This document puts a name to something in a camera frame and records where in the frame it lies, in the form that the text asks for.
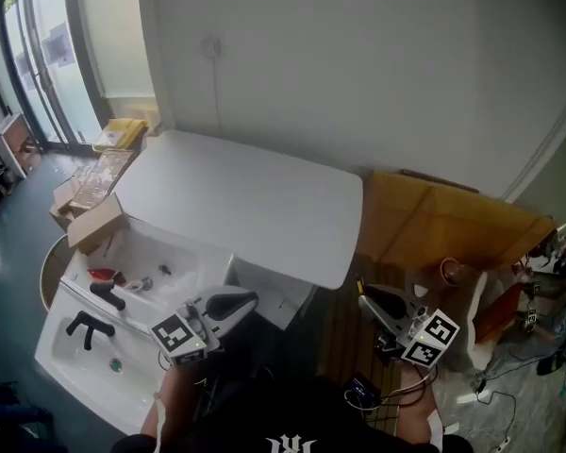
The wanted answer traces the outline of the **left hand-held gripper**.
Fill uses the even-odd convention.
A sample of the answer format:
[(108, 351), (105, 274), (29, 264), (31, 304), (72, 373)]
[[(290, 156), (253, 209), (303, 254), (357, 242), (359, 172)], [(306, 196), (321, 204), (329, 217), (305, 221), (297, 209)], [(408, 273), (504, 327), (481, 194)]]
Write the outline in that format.
[[(205, 360), (222, 339), (258, 305), (258, 295), (239, 286), (210, 286), (193, 301), (184, 301), (149, 328), (153, 340), (173, 366)], [(200, 314), (208, 310), (208, 321)]]

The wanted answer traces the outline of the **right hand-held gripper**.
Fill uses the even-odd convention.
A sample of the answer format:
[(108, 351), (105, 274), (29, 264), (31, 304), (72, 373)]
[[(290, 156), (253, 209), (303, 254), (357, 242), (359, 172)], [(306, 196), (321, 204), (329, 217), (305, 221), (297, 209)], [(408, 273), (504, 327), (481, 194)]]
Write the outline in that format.
[(365, 285), (358, 304), (378, 323), (376, 354), (384, 361), (436, 365), (459, 332), (459, 325), (440, 309), (420, 298), (406, 298)]

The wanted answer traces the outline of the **person's right forearm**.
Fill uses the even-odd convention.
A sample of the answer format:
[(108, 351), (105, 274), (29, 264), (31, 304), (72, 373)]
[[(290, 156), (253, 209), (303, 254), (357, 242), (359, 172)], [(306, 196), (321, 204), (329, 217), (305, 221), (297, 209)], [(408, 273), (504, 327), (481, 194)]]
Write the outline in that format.
[(428, 371), (422, 372), (408, 362), (400, 364), (400, 395), (397, 399), (396, 435), (411, 444), (426, 444), (431, 440), (428, 417), (437, 409)]

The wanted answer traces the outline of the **person's left forearm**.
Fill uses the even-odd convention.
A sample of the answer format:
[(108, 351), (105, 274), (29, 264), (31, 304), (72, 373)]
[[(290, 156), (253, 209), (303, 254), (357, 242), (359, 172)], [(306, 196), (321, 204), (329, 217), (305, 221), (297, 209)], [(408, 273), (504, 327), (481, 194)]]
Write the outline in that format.
[(161, 383), (158, 396), (165, 410), (162, 427), (158, 426), (158, 408), (154, 403), (141, 427), (141, 434), (157, 438), (161, 434), (161, 444), (175, 441), (193, 422), (197, 408), (200, 386), (199, 363), (187, 363), (171, 367)]

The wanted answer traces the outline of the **wooden slatted board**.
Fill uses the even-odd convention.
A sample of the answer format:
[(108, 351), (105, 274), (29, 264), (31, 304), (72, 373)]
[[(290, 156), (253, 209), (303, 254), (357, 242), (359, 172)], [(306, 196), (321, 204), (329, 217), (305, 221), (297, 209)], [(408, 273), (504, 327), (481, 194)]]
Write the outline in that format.
[(365, 282), (401, 288), (405, 272), (389, 264), (377, 264), (356, 255), (341, 287), (328, 294), (332, 300), (325, 318), (317, 374), (342, 386), (356, 372), (361, 373), (383, 394), (400, 386), (399, 367), (385, 365), (375, 354), (378, 333), (360, 310), (356, 277)]

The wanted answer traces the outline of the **tan round cup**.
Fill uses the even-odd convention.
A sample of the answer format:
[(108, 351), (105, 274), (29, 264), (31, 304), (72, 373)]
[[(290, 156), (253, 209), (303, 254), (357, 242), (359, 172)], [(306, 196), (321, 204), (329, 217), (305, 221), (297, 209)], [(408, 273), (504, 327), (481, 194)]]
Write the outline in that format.
[(469, 273), (469, 267), (453, 258), (446, 258), (440, 264), (441, 278), (449, 287), (457, 287)]

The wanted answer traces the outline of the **large yellow sheet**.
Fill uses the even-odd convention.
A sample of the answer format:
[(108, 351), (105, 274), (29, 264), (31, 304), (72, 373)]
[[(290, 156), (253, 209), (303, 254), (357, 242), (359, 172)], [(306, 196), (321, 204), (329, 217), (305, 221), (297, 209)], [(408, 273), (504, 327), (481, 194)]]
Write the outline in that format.
[(447, 259), (509, 267), (557, 228), (543, 215), (446, 184), (375, 172), (366, 183), (356, 253), (427, 271)]

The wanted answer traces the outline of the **black lever faucet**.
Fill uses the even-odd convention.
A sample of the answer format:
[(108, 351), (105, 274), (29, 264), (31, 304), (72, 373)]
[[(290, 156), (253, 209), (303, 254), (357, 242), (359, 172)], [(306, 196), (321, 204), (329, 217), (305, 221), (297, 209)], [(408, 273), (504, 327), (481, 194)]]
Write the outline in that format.
[(116, 310), (122, 311), (125, 309), (126, 303), (113, 292), (114, 287), (115, 282), (113, 280), (95, 281), (90, 286), (90, 292), (110, 304)]

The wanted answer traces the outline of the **person in dark sweatshirt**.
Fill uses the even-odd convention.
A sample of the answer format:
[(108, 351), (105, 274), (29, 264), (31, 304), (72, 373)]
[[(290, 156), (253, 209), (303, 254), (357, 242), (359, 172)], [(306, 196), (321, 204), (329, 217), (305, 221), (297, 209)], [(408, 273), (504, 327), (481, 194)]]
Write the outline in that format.
[(442, 450), (374, 429), (324, 377), (252, 380), (158, 453), (474, 453), (451, 435)]

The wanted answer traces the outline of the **red plastic object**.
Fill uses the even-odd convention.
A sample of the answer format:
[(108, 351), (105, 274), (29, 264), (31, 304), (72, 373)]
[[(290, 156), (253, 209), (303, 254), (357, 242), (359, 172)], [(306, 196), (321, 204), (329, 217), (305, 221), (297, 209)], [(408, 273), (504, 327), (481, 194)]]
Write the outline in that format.
[(125, 276), (121, 271), (110, 268), (91, 268), (87, 272), (95, 281), (111, 281), (118, 286), (126, 284)]

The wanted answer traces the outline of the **black shoe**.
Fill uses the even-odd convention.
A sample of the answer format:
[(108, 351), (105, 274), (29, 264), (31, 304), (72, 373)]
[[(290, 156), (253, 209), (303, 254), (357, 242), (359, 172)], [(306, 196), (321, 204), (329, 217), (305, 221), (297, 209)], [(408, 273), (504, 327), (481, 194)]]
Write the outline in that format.
[(542, 377), (556, 372), (566, 363), (566, 348), (556, 351), (553, 355), (541, 359), (537, 364), (537, 375)]

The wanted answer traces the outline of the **round wooden stool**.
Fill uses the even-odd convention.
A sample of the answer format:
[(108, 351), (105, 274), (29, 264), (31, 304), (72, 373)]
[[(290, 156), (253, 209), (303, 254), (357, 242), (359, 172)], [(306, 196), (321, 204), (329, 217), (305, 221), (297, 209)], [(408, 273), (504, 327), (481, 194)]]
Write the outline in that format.
[(68, 245), (66, 235), (61, 236), (47, 252), (40, 275), (40, 294), (46, 311), (50, 311), (58, 291), (60, 279), (70, 264), (74, 250)]

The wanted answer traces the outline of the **small brown cardboard box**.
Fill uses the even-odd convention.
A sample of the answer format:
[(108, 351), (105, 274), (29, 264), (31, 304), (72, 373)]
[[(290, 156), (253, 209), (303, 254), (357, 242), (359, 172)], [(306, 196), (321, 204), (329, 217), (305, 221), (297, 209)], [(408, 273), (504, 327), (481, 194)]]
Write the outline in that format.
[(79, 179), (71, 176), (53, 190), (54, 202), (49, 213), (64, 232), (76, 217), (84, 213), (82, 208), (73, 204), (80, 187)]

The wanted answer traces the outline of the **yellow padded envelope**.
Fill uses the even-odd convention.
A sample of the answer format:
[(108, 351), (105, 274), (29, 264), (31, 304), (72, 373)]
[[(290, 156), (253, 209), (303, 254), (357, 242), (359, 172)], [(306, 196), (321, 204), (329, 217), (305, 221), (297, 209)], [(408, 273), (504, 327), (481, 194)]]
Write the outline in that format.
[(92, 144), (92, 150), (102, 153), (109, 149), (127, 149), (146, 128), (147, 123), (142, 119), (109, 119)]

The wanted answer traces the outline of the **wooden cabinet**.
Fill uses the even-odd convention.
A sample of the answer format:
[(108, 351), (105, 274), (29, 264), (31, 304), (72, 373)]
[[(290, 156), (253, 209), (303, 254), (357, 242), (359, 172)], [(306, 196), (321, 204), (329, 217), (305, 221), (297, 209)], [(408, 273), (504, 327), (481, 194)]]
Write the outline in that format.
[(41, 161), (40, 149), (22, 113), (9, 115), (0, 123), (0, 158), (21, 179)]

